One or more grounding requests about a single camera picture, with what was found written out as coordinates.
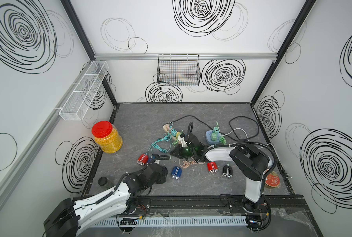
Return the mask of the blue striped shaver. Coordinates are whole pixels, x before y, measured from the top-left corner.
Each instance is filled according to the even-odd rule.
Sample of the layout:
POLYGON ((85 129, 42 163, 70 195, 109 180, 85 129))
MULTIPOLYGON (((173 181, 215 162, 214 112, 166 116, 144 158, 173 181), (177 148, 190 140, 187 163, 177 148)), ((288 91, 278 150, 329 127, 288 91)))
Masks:
POLYGON ((182 174, 182 169, 180 167, 178 166, 173 167, 171 172, 171 177, 173 179, 176 179, 176 180, 180 179, 181 174, 182 174))

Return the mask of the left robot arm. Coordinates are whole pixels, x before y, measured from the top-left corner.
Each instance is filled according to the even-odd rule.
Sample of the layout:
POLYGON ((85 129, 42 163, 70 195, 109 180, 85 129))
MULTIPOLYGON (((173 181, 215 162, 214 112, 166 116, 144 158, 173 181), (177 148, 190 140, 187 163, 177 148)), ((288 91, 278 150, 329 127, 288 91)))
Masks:
POLYGON ((85 199, 62 200, 43 222, 44 237, 77 237, 111 216, 135 211, 140 196, 154 184, 164 184, 168 169, 157 163, 123 174, 118 183, 85 199))

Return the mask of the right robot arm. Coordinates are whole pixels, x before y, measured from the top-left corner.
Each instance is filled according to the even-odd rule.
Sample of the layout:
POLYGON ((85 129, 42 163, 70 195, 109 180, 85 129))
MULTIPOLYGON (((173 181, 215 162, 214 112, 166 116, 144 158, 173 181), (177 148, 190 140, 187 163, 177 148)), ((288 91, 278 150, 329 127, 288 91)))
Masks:
POLYGON ((229 161, 239 168, 246 177, 243 206, 247 212, 254 212, 261 205, 261 196, 267 176, 278 164, 278 156, 266 144, 240 139, 233 144, 196 144, 196 140, 186 140, 179 144, 170 155, 179 159, 193 159, 212 165, 218 161, 229 161))

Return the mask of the red shaver far left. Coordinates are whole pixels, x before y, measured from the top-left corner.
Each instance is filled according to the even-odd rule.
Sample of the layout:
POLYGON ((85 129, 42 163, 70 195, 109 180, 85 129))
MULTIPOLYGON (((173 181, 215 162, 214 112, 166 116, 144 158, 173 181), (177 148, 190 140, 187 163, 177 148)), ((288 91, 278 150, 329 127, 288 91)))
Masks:
POLYGON ((137 160, 137 163, 141 166, 145 166, 148 163, 148 160, 149 160, 148 154, 145 153, 140 155, 140 157, 137 160))

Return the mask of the red shaver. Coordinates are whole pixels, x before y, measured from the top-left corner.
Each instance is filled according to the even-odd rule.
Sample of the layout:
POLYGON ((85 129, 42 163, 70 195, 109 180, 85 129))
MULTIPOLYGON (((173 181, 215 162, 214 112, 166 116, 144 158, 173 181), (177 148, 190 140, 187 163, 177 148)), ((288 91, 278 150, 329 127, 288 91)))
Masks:
POLYGON ((213 174, 218 172, 218 166, 215 162, 207 163, 208 172, 213 174))
POLYGON ((137 163, 141 166, 145 166, 148 163, 148 160, 149 160, 148 154, 145 153, 140 155, 140 157, 137 160, 137 163))

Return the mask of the red shaver right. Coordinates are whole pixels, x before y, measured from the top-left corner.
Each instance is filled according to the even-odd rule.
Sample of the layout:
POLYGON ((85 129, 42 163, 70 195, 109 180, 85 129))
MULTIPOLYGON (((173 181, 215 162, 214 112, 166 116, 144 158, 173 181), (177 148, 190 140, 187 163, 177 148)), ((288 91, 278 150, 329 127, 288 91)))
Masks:
POLYGON ((208 172, 213 174, 218 172, 218 166, 215 162, 207 163, 208 172))

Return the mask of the black shaver right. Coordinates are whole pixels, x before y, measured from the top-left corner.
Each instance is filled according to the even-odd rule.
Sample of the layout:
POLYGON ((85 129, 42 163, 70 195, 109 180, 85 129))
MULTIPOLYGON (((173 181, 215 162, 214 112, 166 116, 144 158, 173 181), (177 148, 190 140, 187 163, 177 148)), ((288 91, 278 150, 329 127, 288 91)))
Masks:
POLYGON ((222 176, 224 178, 232 178, 233 176, 233 169, 230 165, 225 165, 223 167, 223 171, 222 171, 222 176))

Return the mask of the green charger adapter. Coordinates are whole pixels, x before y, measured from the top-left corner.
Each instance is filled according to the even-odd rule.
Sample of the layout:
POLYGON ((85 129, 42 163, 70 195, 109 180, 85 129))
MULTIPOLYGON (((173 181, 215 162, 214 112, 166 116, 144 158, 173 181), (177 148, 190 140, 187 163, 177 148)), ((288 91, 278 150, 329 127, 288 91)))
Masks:
POLYGON ((211 131, 210 138, 213 142, 218 142, 220 140, 221 134, 218 126, 214 127, 211 131))

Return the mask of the teal charger adapter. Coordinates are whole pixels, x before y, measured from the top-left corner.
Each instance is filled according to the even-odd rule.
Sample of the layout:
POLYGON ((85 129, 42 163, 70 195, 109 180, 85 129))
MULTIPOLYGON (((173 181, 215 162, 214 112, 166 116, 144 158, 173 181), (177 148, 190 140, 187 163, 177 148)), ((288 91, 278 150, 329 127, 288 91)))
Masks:
POLYGON ((172 129, 170 130, 170 133, 171 133, 171 135, 174 136, 174 137, 177 136, 177 131, 176 131, 174 128, 172 128, 172 129))

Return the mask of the beige power strip red sockets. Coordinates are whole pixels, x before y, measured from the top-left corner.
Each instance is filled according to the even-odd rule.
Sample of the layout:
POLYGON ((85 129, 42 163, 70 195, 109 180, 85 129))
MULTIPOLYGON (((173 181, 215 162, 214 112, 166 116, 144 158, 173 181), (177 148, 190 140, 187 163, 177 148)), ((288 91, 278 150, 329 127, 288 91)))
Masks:
POLYGON ((170 123, 163 125, 163 130, 171 135, 172 145, 174 147, 177 145, 181 145, 184 148, 187 147, 187 143, 184 139, 184 133, 182 131, 177 131, 170 123))

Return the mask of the small dark lid jar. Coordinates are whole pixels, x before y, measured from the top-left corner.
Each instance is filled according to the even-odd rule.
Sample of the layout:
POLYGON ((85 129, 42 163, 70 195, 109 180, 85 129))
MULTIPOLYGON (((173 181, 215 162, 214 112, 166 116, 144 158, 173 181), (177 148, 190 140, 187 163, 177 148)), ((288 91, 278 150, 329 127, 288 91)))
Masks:
POLYGON ((107 177, 100 177, 98 179, 98 185, 101 188, 108 189, 109 188, 109 179, 107 177))

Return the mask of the yellow jar red lid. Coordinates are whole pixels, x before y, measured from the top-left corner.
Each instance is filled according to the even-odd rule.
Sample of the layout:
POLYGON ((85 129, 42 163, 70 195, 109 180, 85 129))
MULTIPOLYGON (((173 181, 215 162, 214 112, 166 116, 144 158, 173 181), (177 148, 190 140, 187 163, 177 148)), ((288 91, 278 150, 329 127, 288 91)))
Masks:
POLYGON ((109 121, 100 121, 94 124, 92 134, 95 142, 104 153, 116 153, 123 145, 123 139, 118 133, 117 128, 109 121))

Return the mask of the red round tin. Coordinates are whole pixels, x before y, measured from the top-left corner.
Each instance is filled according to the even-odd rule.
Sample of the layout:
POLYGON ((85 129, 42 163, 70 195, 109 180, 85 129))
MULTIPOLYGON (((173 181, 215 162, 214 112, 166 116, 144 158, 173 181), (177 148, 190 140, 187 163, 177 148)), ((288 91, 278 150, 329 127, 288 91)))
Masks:
POLYGON ((266 181, 265 181, 265 184, 268 186, 268 187, 271 187, 271 188, 276 188, 280 185, 281 183, 281 180, 280 180, 280 177, 279 175, 275 172, 275 171, 272 171, 266 178, 266 181))

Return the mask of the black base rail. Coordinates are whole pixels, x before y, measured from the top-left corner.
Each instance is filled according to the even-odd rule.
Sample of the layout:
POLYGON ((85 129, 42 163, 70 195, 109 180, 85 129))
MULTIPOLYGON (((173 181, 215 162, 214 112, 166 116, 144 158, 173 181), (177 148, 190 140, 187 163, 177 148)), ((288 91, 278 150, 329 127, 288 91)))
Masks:
POLYGON ((271 214, 268 199, 261 196, 255 204, 244 196, 221 194, 218 196, 139 196, 136 204, 147 212, 156 210, 222 209, 231 214, 271 214))

